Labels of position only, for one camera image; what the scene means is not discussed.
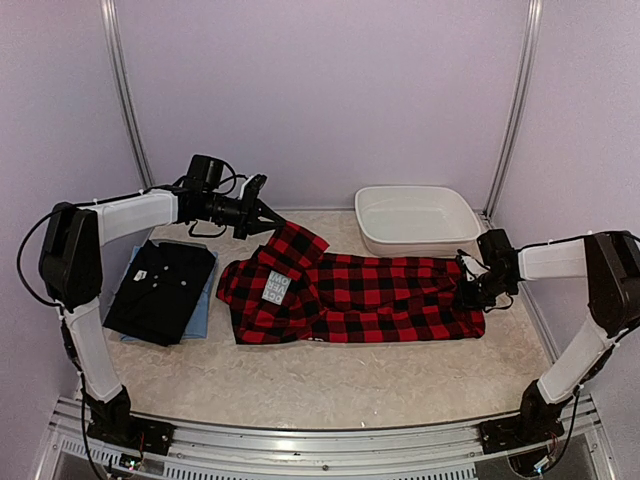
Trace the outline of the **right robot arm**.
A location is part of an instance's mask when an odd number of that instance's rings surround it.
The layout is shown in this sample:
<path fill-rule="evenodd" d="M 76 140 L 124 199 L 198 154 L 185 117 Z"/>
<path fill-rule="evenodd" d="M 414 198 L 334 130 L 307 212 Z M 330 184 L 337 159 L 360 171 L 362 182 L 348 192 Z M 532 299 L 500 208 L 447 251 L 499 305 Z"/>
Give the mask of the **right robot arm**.
<path fill-rule="evenodd" d="M 606 364 L 621 339 L 639 327 L 639 239 L 626 230 L 588 232 L 514 247 L 505 230 L 477 239 L 480 256 L 458 251 L 462 269 L 455 305 L 488 312 L 501 296 L 513 297 L 523 285 L 562 295 L 575 328 L 552 366 L 526 388 L 511 433 L 523 444 L 535 442 L 559 422 L 568 401 Z"/>

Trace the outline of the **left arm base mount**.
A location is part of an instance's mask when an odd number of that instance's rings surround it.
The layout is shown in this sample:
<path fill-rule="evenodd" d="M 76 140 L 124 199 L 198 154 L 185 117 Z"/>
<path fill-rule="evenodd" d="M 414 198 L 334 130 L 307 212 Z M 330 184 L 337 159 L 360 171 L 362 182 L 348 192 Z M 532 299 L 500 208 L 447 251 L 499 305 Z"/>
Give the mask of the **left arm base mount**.
<path fill-rule="evenodd" d="M 107 444 L 167 456 L 176 427 L 168 422 L 131 416 L 123 430 L 114 425 L 91 421 L 87 434 Z"/>

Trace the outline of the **red black plaid shirt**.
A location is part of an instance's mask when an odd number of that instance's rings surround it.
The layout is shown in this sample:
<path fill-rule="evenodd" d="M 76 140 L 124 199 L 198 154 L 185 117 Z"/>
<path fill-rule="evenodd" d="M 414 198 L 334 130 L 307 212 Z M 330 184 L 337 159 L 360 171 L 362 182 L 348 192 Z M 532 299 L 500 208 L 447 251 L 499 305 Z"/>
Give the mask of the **red black plaid shirt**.
<path fill-rule="evenodd" d="M 455 261 L 336 254 L 293 222 L 222 272 L 216 296 L 236 343 L 391 343 L 477 339 L 480 311 L 455 308 Z"/>

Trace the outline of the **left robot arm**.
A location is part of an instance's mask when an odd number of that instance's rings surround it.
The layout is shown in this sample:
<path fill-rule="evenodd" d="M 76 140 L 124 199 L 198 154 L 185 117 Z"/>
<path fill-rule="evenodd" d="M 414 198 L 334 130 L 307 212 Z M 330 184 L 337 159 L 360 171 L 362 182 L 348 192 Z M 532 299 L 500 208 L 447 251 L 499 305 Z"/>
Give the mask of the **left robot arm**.
<path fill-rule="evenodd" d="M 238 197 L 219 190 L 229 165 L 205 155 L 192 157 L 187 173 L 170 185 L 84 204 L 62 202 L 47 216 L 39 274 L 61 316 L 68 356 L 79 370 L 83 397 L 94 423 L 121 445 L 140 434 L 130 400 L 118 378 L 103 334 L 99 296 L 102 249 L 120 238 L 171 224 L 206 221 L 230 227 L 245 239 L 285 225 L 259 198 L 267 178 L 249 177 Z"/>

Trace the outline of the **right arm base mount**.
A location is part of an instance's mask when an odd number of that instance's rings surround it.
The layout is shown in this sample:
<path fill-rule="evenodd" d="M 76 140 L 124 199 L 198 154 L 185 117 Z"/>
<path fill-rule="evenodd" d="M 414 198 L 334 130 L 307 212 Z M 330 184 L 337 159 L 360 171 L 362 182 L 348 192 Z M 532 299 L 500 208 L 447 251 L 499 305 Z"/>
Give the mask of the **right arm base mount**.
<path fill-rule="evenodd" d="M 565 430 L 557 418 L 531 420 L 523 415 L 483 421 L 478 425 L 484 454 L 493 454 L 561 437 Z"/>

